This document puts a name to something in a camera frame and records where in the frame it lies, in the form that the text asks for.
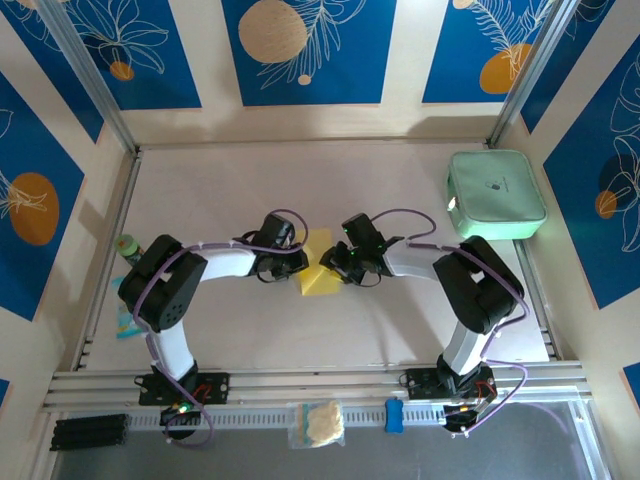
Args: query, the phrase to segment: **yellow object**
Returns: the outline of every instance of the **yellow object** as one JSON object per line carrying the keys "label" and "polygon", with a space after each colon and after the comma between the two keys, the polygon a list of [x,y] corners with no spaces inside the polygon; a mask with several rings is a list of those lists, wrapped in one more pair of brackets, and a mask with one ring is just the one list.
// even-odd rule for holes
{"label": "yellow object", "polygon": [[309,239],[304,246],[304,251],[309,259],[309,268],[296,274],[300,282],[300,293],[302,295],[330,295],[340,292],[340,285],[342,285],[340,277],[320,265],[322,255],[332,246],[330,229],[317,228],[309,230]]}

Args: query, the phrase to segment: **glass panel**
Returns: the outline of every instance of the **glass panel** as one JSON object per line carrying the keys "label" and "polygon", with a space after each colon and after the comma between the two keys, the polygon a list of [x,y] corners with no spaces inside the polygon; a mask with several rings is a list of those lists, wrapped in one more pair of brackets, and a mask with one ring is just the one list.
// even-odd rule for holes
{"label": "glass panel", "polygon": [[60,454],[53,478],[594,478],[573,421],[577,403],[509,404],[468,439],[435,426],[402,435],[350,428],[345,447],[315,450],[289,450],[285,430],[219,431],[204,452],[168,447],[158,432],[132,432],[124,447]]}

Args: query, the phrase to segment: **teal package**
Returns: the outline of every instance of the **teal package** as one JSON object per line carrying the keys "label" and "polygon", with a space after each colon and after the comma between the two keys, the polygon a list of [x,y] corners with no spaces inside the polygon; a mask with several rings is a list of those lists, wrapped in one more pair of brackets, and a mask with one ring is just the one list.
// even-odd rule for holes
{"label": "teal package", "polygon": [[446,194],[449,217],[462,238],[529,238],[547,219],[529,160],[514,150],[456,153]]}
{"label": "teal package", "polygon": [[143,330],[136,325],[136,322],[133,321],[133,315],[131,315],[125,303],[120,300],[117,295],[122,280],[124,280],[124,277],[117,277],[111,280],[111,287],[116,292],[117,301],[118,330],[116,331],[116,338],[127,338],[143,332]]}

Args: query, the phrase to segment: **green bottle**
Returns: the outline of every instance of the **green bottle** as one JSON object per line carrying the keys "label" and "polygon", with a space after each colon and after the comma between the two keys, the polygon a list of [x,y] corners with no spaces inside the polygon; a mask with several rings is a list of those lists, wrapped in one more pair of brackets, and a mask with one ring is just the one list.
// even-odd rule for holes
{"label": "green bottle", "polygon": [[144,250],[140,247],[140,244],[128,234],[118,235],[113,242],[113,246],[116,248],[116,252],[122,255],[132,267],[135,267],[142,255],[144,255]]}

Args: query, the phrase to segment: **cable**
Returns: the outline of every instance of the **cable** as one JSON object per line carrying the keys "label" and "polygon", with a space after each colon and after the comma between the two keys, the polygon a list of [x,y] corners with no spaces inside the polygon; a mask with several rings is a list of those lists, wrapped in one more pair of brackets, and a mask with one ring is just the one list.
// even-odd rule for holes
{"label": "cable", "polygon": [[376,283],[371,283],[369,285],[360,285],[358,283],[354,283],[354,285],[356,287],[360,287],[360,288],[373,288],[373,287],[377,287],[378,285],[380,285],[382,283],[382,275],[380,275],[379,273],[376,273],[376,275],[378,275],[378,281]]}
{"label": "cable", "polygon": [[191,245],[190,247],[185,247],[182,250],[176,252],[175,254],[173,254],[171,257],[169,257],[167,259],[167,261],[165,261],[162,266],[158,269],[158,271],[156,271],[156,273],[153,275],[153,277],[151,277],[151,280],[149,281],[149,283],[145,286],[144,290],[142,290],[142,293],[140,294],[140,297],[138,298],[138,301],[136,302],[135,306],[133,307],[133,312],[132,312],[132,316],[133,316],[133,321],[135,322],[136,325],[138,325],[138,327],[140,327],[144,334],[145,334],[145,342],[147,344],[147,348],[149,349],[149,353],[151,354],[151,359],[152,361],[152,365],[154,365],[158,371],[160,373],[162,373],[167,380],[169,381],[169,383],[171,383],[171,385],[173,385],[173,387],[180,392],[180,394],[187,399],[187,401],[189,403],[191,403],[192,405],[194,405],[198,410],[200,410],[200,412],[202,413],[202,416],[204,417],[204,419],[206,420],[207,424],[209,425],[209,434],[207,436],[207,438],[205,440],[203,440],[200,443],[182,443],[182,442],[172,442],[171,438],[167,438],[168,442],[174,443],[177,446],[183,447],[183,448],[200,448],[203,447],[205,445],[207,445],[212,439],[213,439],[213,418],[211,417],[211,415],[206,411],[206,409],[204,408],[204,405],[201,404],[200,402],[198,402],[198,400],[196,400],[182,385],[180,385],[180,383],[174,379],[169,372],[165,369],[164,365],[162,364],[162,361],[160,360],[160,356],[158,354],[158,351],[156,350],[155,345],[153,344],[153,341],[151,340],[151,336],[149,335],[150,333],[150,327],[149,325],[143,321],[140,318],[140,308],[142,307],[142,304],[144,303],[144,301],[146,300],[147,296],[149,295],[149,292],[151,292],[151,289],[154,287],[154,285],[158,282],[158,280],[160,279],[160,277],[167,271],[167,269],[173,265],[173,263],[178,260],[178,258],[180,258],[182,255],[186,254],[187,252],[194,252],[194,251],[198,251],[198,250],[218,250],[218,249],[224,249],[224,248],[239,248],[242,250],[250,250],[250,251],[254,251],[254,252],[266,252],[266,253],[278,253],[278,254],[292,254],[292,253],[296,253],[299,252],[300,250],[302,250],[302,248],[305,246],[305,244],[307,243],[307,240],[309,239],[309,226],[307,225],[307,222],[304,220],[304,218],[302,218],[302,216],[300,214],[298,214],[297,212],[294,212],[293,210],[289,210],[286,208],[279,208],[276,210],[273,210],[271,212],[269,212],[270,214],[273,213],[288,213],[290,215],[293,215],[294,217],[296,217],[300,223],[302,223],[302,226],[304,228],[304,238],[302,239],[302,242],[300,242],[300,244],[294,248],[291,249],[277,249],[277,248],[265,248],[265,247],[254,247],[251,245],[245,245],[243,243],[240,242],[236,242],[236,241],[232,241],[232,242],[227,242],[227,243],[203,243],[203,244],[196,244],[196,245]]}
{"label": "cable", "polygon": [[264,262],[266,260],[266,257],[263,257],[262,259],[258,260],[258,264],[256,265],[256,278],[262,282],[262,283],[266,283],[266,284],[270,284],[270,283],[280,283],[280,282],[286,282],[289,277],[284,277],[281,278],[280,280],[267,280],[266,278],[264,278],[262,276],[262,273],[260,272],[260,264],[262,262]]}
{"label": "cable", "polygon": [[373,217],[371,219],[371,221],[375,222],[379,218],[384,217],[385,215],[389,215],[390,213],[412,213],[414,215],[418,215],[418,216],[428,220],[429,223],[431,223],[431,230],[429,230],[428,232],[421,232],[421,233],[416,233],[414,235],[410,235],[410,236],[407,237],[407,240],[415,240],[416,238],[426,237],[427,235],[431,235],[432,233],[434,233],[436,231],[436,229],[438,228],[437,225],[436,225],[436,221],[433,218],[431,218],[426,213],[423,213],[423,212],[421,212],[419,210],[414,210],[412,208],[392,208],[390,210],[385,210],[384,212],[379,213],[378,215]]}
{"label": "cable", "polygon": [[486,263],[484,263],[483,261],[481,261],[479,258],[475,257],[474,255],[471,255],[469,252],[462,250],[459,247],[449,247],[449,246],[438,246],[435,244],[430,244],[430,243],[415,243],[412,242],[412,240],[415,240],[417,238],[422,238],[422,237],[426,237],[428,235],[431,235],[432,233],[434,233],[436,231],[437,225],[435,220],[433,220],[429,215],[427,215],[426,213],[423,213],[419,210],[414,210],[411,208],[392,208],[390,210],[385,210],[382,213],[379,213],[378,215],[374,216],[371,221],[375,221],[377,219],[379,219],[380,217],[383,217],[385,215],[388,215],[390,213],[412,213],[415,215],[418,215],[420,217],[423,217],[425,219],[427,219],[430,223],[431,223],[431,230],[428,232],[422,232],[422,233],[417,233],[415,235],[410,235],[407,237],[407,246],[408,247],[412,247],[412,248],[424,248],[424,249],[431,249],[431,250],[440,250],[440,251],[444,251],[444,252],[453,252],[453,253],[458,253],[459,255],[462,255],[463,257],[465,257],[466,259],[470,260],[471,262],[475,263],[478,267],[480,267],[485,273],[487,273],[488,275],[490,275],[491,277],[493,277],[494,280],[496,280],[507,292],[509,292],[509,294],[514,298],[514,300],[516,302],[518,302],[518,304],[520,305],[520,307],[522,308],[522,314],[517,317],[514,318],[513,320],[507,320],[505,322],[500,323],[498,326],[496,326],[493,331],[491,332],[489,339],[487,340],[487,342],[484,345],[484,348],[482,349],[482,352],[480,353],[480,358],[484,359],[484,361],[487,364],[493,364],[493,365],[506,365],[506,366],[510,366],[512,368],[517,368],[519,370],[522,371],[522,380],[520,380],[520,382],[518,383],[518,385],[515,386],[515,388],[509,392],[509,394],[504,398],[504,400],[502,400],[502,402],[500,402],[498,405],[496,405],[495,408],[493,408],[489,413],[487,413],[485,416],[483,416],[476,424],[474,424],[472,427],[470,427],[468,430],[466,430],[465,435],[470,434],[473,430],[475,430],[476,428],[478,428],[480,425],[482,425],[484,422],[486,422],[489,418],[491,418],[493,415],[495,415],[502,407],[504,407],[504,405],[516,394],[518,393],[518,390],[520,390],[522,388],[522,386],[526,383],[526,381],[529,378],[529,371],[527,370],[527,368],[524,365],[520,365],[519,363],[513,363],[513,362],[503,362],[500,360],[490,360],[488,358],[486,358],[486,353],[487,350],[489,349],[489,346],[491,345],[491,342],[496,338],[497,334],[505,327],[508,327],[509,325],[513,325],[515,323],[521,322],[523,321],[525,318],[527,318],[530,315],[530,310],[529,310],[529,306],[527,305],[527,303],[524,301],[524,298],[522,298],[522,296],[520,296],[520,294],[516,291],[515,288],[513,288],[511,286],[511,284],[509,284],[509,282],[507,282],[505,279],[503,279],[494,269],[492,269],[489,265],[487,265]]}
{"label": "cable", "polygon": [[486,387],[491,391],[493,395],[495,395],[496,397],[498,396],[498,392],[496,392],[496,389],[493,388],[493,386],[491,386],[487,381],[480,380],[476,382],[476,385],[486,385]]}
{"label": "cable", "polygon": [[507,394],[507,396],[498,405],[495,406],[495,408],[493,408],[489,413],[484,415],[473,426],[469,427],[464,432],[464,435],[466,436],[466,435],[469,435],[471,432],[473,432],[476,428],[480,427],[480,425],[482,425],[484,422],[489,420],[491,417],[493,417],[497,412],[499,412],[507,404],[507,402],[516,393],[518,393],[518,390],[520,390],[522,388],[522,386],[529,379],[529,371],[527,370],[527,368],[524,365],[520,365],[519,363],[503,362],[501,360],[491,360],[491,359],[486,358],[487,350],[489,349],[489,346],[491,345],[491,342],[496,338],[496,335],[503,328],[508,327],[509,325],[513,325],[514,323],[521,322],[525,318],[527,318],[529,316],[529,314],[530,314],[529,306],[524,301],[524,299],[520,296],[520,294],[516,291],[516,289],[513,288],[513,286],[511,286],[511,284],[509,282],[507,282],[504,278],[502,278],[498,274],[498,272],[496,272],[493,268],[491,268],[489,265],[484,263],[479,258],[475,257],[474,255],[470,254],[469,252],[467,252],[465,250],[462,250],[461,248],[449,247],[449,246],[440,247],[440,246],[432,244],[432,243],[414,243],[414,242],[408,242],[407,246],[412,247],[412,248],[422,248],[422,249],[430,249],[430,250],[434,250],[435,249],[435,250],[440,250],[440,251],[443,251],[443,252],[453,252],[453,253],[457,253],[459,255],[462,255],[463,257],[465,257],[469,261],[475,263],[485,273],[487,273],[488,275],[493,277],[493,279],[496,280],[507,292],[509,292],[509,294],[514,298],[514,300],[516,302],[518,302],[518,304],[520,305],[520,307],[522,308],[522,311],[523,311],[523,313],[520,316],[518,316],[517,318],[514,318],[513,320],[507,320],[507,321],[502,322],[499,325],[497,325],[493,329],[491,334],[489,335],[489,339],[487,340],[487,343],[485,343],[484,348],[482,349],[482,352],[480,353],[480,358],[484,359],[484,361],[489,365],[505,365],[505,366],[509,366],[509,367],[517,368],[518,370],[521,370],[522,371],[522,379],[520,380],[518,385],[516,385],[515,388],[511,392],[509,392]]}

